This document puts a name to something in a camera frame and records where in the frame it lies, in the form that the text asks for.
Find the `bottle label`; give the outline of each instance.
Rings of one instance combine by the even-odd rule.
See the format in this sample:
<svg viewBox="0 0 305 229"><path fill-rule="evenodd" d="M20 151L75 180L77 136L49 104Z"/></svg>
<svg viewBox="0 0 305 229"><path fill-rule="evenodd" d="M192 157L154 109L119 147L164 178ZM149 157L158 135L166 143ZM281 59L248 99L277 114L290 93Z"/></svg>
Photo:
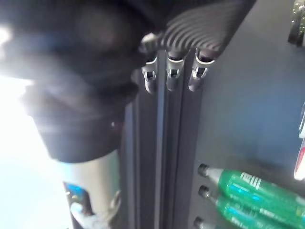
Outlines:
<svg viewBox="0 0 305 229"><path fill-rule="evenodd" d="M259 189L259 186L262 181L261 178L252 176L252 175L244 173L244 172L240 175L240 178L243 179L245 182L247 182L252 187L254 187L256 190Z"/></svg>

